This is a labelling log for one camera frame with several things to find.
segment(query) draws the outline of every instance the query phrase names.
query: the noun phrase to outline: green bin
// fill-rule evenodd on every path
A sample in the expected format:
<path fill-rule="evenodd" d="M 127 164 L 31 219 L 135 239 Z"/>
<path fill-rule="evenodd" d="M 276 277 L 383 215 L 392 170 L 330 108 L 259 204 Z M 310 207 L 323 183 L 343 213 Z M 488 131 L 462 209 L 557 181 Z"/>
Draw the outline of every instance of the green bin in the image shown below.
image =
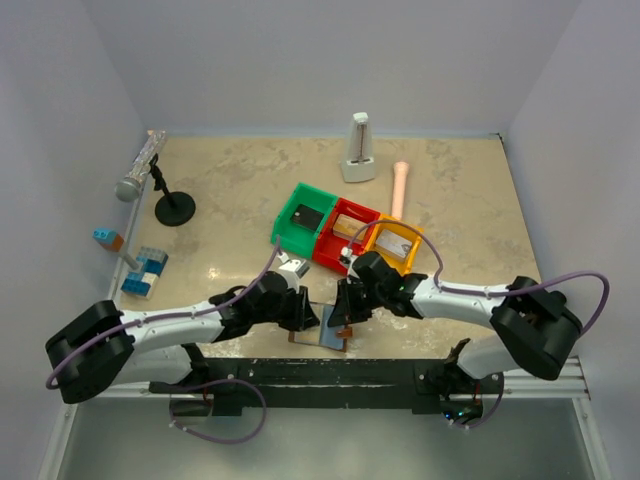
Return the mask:
<path fill-rule="evenodd" d="M 318 235 L 320 235 L 322 227 L 327 222 L 337 201 L 338 197 L 335 195 L 323 192 L 305 183 L 299 183 L 278 218 L 276 218 L 276 222 L 273 225 L 273 233 L 271 234 L 271 243 L 275 243 L 276 235 L 280 235 L 280 247 L 283 250 L 304 258 L 311 258 Z M 291 217 L 299 205 L 305 205 L 324 215 L 315 231 L 291 221 Z"/>

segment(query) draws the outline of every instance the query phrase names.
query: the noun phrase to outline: black microphone stand base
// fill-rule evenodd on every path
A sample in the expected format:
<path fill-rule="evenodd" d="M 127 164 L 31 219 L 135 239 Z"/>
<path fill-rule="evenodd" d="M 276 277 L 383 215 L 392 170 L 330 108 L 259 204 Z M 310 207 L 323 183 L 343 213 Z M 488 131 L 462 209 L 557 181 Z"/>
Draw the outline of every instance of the black microphone stand base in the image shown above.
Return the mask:
<path fill-rule="evenodd" d="M 177 227 L 191 220 L 196 213 L 196 202 L 193 197 L 184 192 L 171 192 L 173 204 L 169 197 L 164 196 L 156 203 L 156 218 L 167 227 Z"/>
<path fill-rule="evenodd" d="M 191 220 L 196 213 L 196 202 L 193 197 L 184 192 L 170 192 L 162 172 L 158 168 L 158 154 L 151 159 L 151 176 L 155 180 L 153 189 L 162 190 L 164 196 L 156 203 L 156 218 L 167 227 L 177 227 Z"/>

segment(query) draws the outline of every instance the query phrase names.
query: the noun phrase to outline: white enclosure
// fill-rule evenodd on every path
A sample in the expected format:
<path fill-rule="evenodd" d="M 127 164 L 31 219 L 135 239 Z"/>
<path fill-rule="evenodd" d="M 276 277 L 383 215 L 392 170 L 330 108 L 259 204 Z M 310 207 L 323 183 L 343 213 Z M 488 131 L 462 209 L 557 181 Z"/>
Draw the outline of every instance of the white enclosure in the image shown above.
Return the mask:
<path fill-rule="evenodd" d="M 3 476 L 37 477 L 59 396 L 44 342 L 103 298 L 114 183 L 147 128 L 184 134 L 506 134 L 542 274 L 612 281 L 581 342 L 616 478 L 637 478 L 637 0 L 0 2 Z M 587 315 L 598 290 L 567 287 Z"/>

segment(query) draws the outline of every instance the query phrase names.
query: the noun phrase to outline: pink sausage toy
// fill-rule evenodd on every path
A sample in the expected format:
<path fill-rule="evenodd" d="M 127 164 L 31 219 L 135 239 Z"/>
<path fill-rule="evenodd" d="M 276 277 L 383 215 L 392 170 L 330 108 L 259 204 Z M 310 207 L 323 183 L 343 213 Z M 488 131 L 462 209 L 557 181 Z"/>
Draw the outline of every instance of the pink sausage toy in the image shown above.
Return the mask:
<path fill-rule="evenodd" d="M 391 216 L 402 220 L 402 208 L 404 206 L 404 189 L 407 184 L 409 164 L 396 162 L 393 165 L 393 200 L 391 202 Z"/>

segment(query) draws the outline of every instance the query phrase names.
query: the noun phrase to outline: marble floor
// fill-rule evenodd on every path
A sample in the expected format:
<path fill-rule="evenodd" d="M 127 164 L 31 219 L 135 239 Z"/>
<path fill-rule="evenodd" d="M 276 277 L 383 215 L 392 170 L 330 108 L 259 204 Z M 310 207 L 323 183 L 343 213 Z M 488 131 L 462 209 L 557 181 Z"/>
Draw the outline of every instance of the marble floor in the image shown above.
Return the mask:
<path fill-rule="evenodd" d="M 170 137 L 159 166 L 171 189 L 194 197 L 197 211 L 181 227 L 164 227 L 153 214 L 160 193 L 149 192 L 132 251 L 141 245 L 162 248 L 170 259 L 153 297 L 122 295 L 121 308 L 180 307 L 248 284 L 271 252 L 273 221 L 298 182 L 389 212 L 392 165 L 401 159 L 411 165 L 404 220 L 423 227 L 438 247 L 445 261 L 442 279 L 499 284 L 516 275 L 538 278 L 498 138 L 375 138 L 378 174 L 361 184 L 343 182 L 343 150 L 340 138 Z M 423 245 L 414 271 L 431 274 L 435 268 Z M 312 264 L 303 283 L 313 301 L 331 303 L 338 278 Z M 346 353 L 291 344 L 288 332 L 273 324 L 202 350 L 207 356 L 435 358 L 446 356 L 462 338 L 488 334 L 447 319 L 402 319 L 376 311 L 370 321 L 354 326 Z"/>

